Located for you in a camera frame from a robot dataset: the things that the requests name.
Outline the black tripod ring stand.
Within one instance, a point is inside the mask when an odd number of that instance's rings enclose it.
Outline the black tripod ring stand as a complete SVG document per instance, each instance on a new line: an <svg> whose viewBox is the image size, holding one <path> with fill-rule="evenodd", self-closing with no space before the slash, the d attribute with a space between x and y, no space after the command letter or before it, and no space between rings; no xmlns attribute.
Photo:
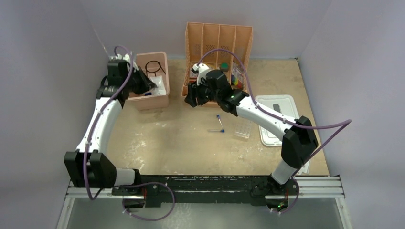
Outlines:
<svg viewBox="0 0 405 229"><path fill-rule="evenodd" d="M145 64L145 71L147 74L150 74L152 76L161 76L166 74L163 65L156 60L147 62Z"/></svg>

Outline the clear test tube rack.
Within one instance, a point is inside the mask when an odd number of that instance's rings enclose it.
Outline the clear test tube rack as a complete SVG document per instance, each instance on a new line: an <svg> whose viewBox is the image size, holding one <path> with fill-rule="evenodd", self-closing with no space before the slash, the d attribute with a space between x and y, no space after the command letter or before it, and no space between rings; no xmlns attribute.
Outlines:
<svg viewBox="0 0 405 229"><path fill-rule="evenodd" d="M251 135L252 122L246 119L241 119L237 122L234 135L243 139L249 139Z"/></svg>

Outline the white plastic packet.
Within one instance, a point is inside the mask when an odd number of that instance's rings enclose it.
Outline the white plastic packet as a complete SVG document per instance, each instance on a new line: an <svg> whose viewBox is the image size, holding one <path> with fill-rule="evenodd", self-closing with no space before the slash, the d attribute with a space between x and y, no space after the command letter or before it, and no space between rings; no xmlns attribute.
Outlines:
<svg viewBox="0 0 405 229"><path fill-rule="evenodd" d="M165 95L167 95L167 91L166 91L165 84L164 84L162 76L151 77L151 81L156 85L155 87L153 87L151 90L148 91L148 92L152 93L151 96L165 96Z"/></svg>

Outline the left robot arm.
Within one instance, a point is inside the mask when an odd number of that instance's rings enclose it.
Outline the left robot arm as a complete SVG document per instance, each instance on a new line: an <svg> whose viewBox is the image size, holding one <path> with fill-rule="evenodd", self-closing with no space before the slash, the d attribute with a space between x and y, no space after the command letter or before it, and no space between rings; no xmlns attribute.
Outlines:
<svg viewBox="0 0 405 229"><path fill-rule="evenodd" d="M130 93L144 94L153 83L129 60L112 59L107 76L96 91L95 109L86 133L73 152L66 152L64 164L74 187L113 188L124 186L130 195L142 190L137 169L119 169L107 158L108 141L113 126Z"/></svg>

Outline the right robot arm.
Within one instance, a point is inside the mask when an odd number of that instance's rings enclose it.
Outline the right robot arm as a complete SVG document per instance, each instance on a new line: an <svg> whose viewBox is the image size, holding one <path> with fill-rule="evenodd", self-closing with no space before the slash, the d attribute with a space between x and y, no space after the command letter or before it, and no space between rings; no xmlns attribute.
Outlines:
<svg viewBox="0 0 405 229"><path fill-rule="evenodd" d="M268 181L269 190L280 194L319 145L311 121L304 116L295 119L256 102L247 92L233 89L220 70L200 67L192 72L198 75L197 80L187 85L185 98L191 107L216 102L224 112L265 128L281 141L282 159Z"/></svg>

